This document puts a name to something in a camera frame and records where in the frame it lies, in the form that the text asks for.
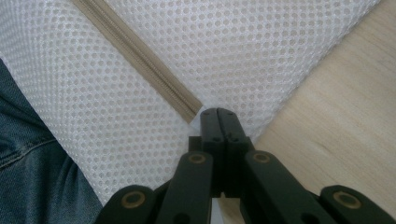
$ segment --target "brass screw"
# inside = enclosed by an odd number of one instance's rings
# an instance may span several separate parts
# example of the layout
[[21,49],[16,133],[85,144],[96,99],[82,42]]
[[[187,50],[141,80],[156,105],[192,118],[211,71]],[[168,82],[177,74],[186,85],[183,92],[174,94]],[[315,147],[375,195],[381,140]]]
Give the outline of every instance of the brass screw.
[[344,207],[350,208],[350,209],[359,209],[361,208],[361,201],[357,199],[355,196],[343,192],[343,191],[337,191],[333,195],[334,199],[343,205]]
[[189,156],[189,161],[195,164],[200,164],[206,161],[206,157],[201,154],[193,154]]
[[267,163],[271,159],[268,155],[262,154],[262,153],[256,153],[253,155],[253,160],[261,163]]
[[145,194],[143,192],[141,192],[141,191],[131,191],[129,193],[126,193],[122,197],[121,205],[124,208],[129,208],[129,209],[136,208],[136,207],[142,205],[145,202],[145,200],[146,200],[146,196],[145,196]]

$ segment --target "white mesh fabric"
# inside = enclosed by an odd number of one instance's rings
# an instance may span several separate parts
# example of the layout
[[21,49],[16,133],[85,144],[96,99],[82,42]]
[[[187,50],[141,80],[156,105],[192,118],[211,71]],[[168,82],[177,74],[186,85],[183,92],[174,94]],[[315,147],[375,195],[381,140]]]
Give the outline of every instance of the white mesh fabric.
[[[206,107],[256,139],[376,0],[108,1]],[[156,188],[189,125],[69,1],[2,1],[0,57],[102,203]]]

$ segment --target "wood grain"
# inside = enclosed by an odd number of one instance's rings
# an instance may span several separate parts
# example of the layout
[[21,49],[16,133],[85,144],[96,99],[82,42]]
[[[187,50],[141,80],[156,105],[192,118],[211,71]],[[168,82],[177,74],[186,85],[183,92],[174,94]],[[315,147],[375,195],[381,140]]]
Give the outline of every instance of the wood grain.
[[[309,190],[344,185],[396,217],[396,1],[384,0],[293,94],[256,145]],[[244,223],[221,199],[225,223]]]

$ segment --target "person's leg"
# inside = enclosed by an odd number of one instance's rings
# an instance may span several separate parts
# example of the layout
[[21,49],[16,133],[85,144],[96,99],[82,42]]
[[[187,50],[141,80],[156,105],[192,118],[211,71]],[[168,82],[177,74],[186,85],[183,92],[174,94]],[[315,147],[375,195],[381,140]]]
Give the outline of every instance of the person's leg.
[[93,223],[102,205],[0,60],[0,220]]

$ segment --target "zipper tape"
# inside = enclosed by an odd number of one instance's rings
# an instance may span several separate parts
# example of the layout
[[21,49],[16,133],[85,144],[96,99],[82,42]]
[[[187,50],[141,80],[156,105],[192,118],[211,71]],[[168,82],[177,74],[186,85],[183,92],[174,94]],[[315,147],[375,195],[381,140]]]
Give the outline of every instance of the zipper tape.
[[73,0],[136,71],[190,123],[202,103],[103,0]]

